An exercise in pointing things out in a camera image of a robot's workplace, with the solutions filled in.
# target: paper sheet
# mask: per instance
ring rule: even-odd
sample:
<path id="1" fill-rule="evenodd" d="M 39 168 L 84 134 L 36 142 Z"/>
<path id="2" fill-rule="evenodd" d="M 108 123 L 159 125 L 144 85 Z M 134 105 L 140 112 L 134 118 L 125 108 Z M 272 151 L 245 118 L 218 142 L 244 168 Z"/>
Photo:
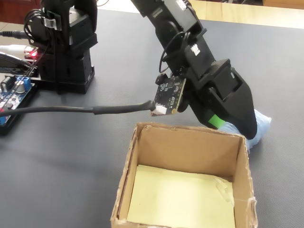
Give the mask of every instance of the paper sheet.
<path id="1" fill-rule="evenodd" d="M 232 183 L 139 165 L 127 220 L 183 228 L 235 228 Z"/>

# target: cardboard box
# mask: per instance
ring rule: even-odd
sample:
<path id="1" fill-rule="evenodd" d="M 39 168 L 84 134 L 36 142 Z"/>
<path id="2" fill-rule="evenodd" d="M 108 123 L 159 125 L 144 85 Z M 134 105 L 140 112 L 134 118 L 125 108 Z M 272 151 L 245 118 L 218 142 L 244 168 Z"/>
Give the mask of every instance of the cardboard box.
<path id="1" fill-rule="evenodd" d="M 245 138 L 204 127 L 138 123 L 119 183 L 112 228 L 150 228 L 127 221 L 137 165 L 203 173 L 232 182 L 236 228 L 256 228 L 256 199 Z"/>

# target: blue circuit board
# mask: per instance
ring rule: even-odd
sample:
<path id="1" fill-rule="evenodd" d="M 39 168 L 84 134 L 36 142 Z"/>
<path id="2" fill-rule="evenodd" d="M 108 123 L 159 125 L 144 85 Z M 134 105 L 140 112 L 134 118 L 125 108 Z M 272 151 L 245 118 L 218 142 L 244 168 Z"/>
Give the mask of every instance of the blue circuit board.
<path id="1" fill-rule="evenodd" d="M 23 82 L 21 86 L 24 88 L 24 90 L 20 89 L 20 81 Z M 34 85 L 35 84 L 30 82 L 30 78 L 19 76 L 15 86 L 10 91 L 4 92 L 0 89 L 0 112 L 8 109 L 17 109 Z M 10 117 L 11 116 L 0 117 L 0 126 L 4 126 Z"/>

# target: circuit board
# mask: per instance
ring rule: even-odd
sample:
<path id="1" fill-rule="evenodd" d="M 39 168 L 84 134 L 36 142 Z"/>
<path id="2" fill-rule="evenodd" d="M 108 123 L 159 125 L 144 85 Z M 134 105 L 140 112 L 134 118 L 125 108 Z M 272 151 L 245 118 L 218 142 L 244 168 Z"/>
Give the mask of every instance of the circuit board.
<path id="1" fill-rule="evenodd" d="M 185 83 L 186 79 L 174 76 L 164 79 L 164 82 L 159 85 L 154 101 L 156 105 L 167 108 L 166 115 L 177 112 Z"/>
<path id="2" fill-rule="evenodd" d="M 0 89 L 0 112 L 22 108 L 28 104 L 37 87 L 34 83 L 30 83 L 30 79 L 27 77 L 18 77 L 16 82 L 23 80 L 28 80 L 29 83 L 29 86 L 27 86 L 24 91 L 17 92 L 17 89 L 15 88 L 18 86 L 15 86 L 7 91 Z M 6 134 L 13 123 L 17 120 L 17 117 L 19 116 L 15 115 L 0 117 L 0 134 Z"/>

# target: green stripe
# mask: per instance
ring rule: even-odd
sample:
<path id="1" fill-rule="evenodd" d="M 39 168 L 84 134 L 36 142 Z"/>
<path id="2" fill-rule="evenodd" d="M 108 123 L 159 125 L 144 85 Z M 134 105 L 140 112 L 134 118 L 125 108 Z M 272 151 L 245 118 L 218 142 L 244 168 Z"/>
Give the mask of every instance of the green stripe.
<path id="1" fill-rule="evenodd" d="M 208 121 L 210 124 L 212 124 L 213 126 L 215 126 L 216 128 L 220 128 L 225 121 L 223 121 L 222 119 L 220 119 L 217 115 L 213 115 L 213 117 Z"/>

